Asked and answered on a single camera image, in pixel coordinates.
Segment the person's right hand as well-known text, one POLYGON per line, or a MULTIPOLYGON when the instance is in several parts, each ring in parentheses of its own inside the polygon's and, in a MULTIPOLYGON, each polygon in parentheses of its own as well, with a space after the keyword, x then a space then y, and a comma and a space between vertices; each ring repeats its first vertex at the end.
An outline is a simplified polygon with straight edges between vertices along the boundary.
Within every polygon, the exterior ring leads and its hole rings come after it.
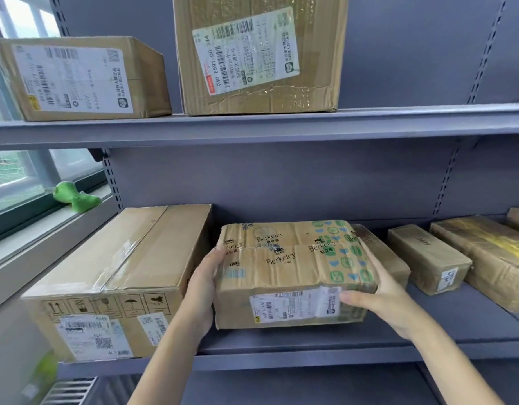
POLYGON ((429 315, 386 271, 379 260, 364 247, 373 268, 378 286, 374 293, 374 309, 365 309, 388 323, 403 339, 413 341, 429 315))

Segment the person's left hand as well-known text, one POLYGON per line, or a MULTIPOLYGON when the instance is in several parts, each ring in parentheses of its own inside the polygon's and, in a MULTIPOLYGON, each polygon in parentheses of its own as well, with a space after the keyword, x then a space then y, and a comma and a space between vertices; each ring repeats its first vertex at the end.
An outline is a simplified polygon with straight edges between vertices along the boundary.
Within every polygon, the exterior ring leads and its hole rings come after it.
POLYGON ((187 292, 177 312, 179 318, 191 325, 200 339, 208 333, 214 319, 212 306, 218 268, 216 271, 207 270, 207 255, 191 275, 187 292))

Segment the cardboard box green patterned tape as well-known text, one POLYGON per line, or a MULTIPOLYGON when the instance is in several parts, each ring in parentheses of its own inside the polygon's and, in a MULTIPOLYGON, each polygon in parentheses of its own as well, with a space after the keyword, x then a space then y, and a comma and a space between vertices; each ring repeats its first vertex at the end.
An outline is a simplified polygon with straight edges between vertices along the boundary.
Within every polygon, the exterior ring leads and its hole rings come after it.
POLYGON ((363 322, 343 291, 375 293, 376 267, 345 220, 222 226, 215 277, 218 330, 363 322))

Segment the person's right forearm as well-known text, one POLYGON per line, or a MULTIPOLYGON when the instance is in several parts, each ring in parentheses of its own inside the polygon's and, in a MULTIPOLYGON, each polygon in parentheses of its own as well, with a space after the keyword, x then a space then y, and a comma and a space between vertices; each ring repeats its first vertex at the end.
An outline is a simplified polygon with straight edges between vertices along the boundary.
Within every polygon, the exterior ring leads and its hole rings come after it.
POLYGON ((506 405, 435 320, 394 328, 417 348, 446 405, 506 405))

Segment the person's left forearm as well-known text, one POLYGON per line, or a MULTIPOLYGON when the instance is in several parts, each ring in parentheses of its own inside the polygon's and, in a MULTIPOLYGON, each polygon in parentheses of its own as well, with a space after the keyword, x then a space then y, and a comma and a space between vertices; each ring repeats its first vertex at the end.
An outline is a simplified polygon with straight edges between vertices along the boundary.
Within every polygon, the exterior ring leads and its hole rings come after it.
POLYGON ((127 405, 181 405, 194 357, 213 316, 211 306, 200 312, 178 311, 127 405))

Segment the plain brown cardboard box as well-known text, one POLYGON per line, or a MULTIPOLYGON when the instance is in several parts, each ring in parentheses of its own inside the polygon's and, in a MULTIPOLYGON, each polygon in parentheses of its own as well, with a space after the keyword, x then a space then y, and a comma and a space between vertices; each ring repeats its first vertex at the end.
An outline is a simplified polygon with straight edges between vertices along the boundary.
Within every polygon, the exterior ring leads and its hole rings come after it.
POLYGON ((371 253, 379 260, 392 278, 404 289, 407 288, 411 270, 409 266, 388 245, 361 224, 351 224, 361 242, 366 244, 371 253))

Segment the small narrow cardboard box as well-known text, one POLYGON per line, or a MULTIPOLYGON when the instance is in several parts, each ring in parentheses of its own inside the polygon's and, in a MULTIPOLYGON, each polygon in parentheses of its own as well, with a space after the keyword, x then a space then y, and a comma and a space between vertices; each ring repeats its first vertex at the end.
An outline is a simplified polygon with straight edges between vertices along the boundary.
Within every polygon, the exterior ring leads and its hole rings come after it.
POLYGON ((388 230, 386 242, 410 268, 410 281, 432 296, 457 289, 472 260, 415 224, 388 230))

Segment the large cardboard box handling symbols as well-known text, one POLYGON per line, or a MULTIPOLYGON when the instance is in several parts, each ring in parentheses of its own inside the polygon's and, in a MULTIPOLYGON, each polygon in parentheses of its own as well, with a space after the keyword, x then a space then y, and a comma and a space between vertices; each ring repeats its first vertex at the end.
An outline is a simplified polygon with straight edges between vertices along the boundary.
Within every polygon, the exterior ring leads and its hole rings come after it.
POLYGON ((22 300, 58 361, 150 357, 211 250, 210 204, 127 208, 22 300))

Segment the cardboard box yellow tape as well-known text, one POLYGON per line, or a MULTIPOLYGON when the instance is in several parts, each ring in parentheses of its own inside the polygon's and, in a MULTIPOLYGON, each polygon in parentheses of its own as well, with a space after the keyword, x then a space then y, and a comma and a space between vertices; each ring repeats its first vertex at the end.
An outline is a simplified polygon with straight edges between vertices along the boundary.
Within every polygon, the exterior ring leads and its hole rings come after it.
POLYGON ((519 313, 519 231, 476 215, 433 222, 430 232, 471 259, 467 283, 519 313))

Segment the grey metal shelf rack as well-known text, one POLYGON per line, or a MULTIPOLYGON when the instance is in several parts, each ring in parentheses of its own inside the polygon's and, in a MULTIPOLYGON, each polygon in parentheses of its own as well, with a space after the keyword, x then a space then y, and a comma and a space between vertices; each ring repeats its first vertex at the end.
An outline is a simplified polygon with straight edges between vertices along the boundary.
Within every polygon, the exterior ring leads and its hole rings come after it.
POLYGON ((376 230, 519 206, 519 102, 327 113, 0 122, 0 149, 107 152, 119 208, 215 223, 342 217, 376 230))

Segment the green plush toy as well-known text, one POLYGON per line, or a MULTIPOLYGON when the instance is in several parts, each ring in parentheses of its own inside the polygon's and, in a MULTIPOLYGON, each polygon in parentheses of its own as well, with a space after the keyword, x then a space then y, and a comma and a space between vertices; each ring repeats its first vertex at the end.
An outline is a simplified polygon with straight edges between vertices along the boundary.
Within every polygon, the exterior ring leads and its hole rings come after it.
POLYGON ((79 192, 76 185, 69 181, 60 182, 55 186, 53 198, 62 204, 69 204, 76 213, 85 213, 102 203, 100 197, 79 192))

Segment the white slatted grille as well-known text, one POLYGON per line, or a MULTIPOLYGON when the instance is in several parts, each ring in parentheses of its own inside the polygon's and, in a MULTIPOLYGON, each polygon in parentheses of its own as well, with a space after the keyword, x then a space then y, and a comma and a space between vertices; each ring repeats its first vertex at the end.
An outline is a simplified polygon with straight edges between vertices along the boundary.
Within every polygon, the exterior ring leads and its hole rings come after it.
POLYGON ((96 382, 97 377, 57 381, 39 405, 88 405, 96 382))

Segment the tall cardboard box red-edged label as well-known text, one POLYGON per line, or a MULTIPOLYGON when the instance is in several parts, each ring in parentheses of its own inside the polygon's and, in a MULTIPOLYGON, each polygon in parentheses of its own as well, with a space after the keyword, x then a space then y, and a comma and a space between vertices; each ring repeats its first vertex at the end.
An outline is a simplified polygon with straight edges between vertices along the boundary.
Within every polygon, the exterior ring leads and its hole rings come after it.
POLYGON ((349 0, 173 0, 189 116, 333 112, 349 0))

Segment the light green object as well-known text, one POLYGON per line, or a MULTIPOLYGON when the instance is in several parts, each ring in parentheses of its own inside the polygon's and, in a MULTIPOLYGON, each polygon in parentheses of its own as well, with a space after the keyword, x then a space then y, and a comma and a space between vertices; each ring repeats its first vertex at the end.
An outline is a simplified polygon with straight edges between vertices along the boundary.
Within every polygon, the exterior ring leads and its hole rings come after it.
POLYGON ((56 381, 59 359, 53 351, 47 352, 35 366, 23 396, 28 405, 39 405, 56 381))

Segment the flat cardboard box white label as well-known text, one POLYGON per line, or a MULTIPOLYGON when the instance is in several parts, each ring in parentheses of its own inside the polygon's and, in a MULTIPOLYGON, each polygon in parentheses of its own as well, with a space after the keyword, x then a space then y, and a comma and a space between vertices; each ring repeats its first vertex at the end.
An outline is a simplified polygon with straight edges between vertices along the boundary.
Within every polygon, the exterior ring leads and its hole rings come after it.
POLYGON ((0 69, 27 122, 173 113, 163 55, 134 37, 0 39, 0 69))

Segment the window with dark frame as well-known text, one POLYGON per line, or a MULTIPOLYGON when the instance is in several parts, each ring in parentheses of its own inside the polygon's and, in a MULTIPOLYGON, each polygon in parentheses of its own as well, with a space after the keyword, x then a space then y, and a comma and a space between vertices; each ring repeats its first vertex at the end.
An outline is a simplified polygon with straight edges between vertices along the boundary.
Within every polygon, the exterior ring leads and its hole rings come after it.
MULTIPOLYGON (((0 0, 0 38, 67 35, 59 0, 0 0)), ((89 194, 107 184, 87 149, 0 150, 0 241, 63 208, 54 188, 71 181, 89 194)))

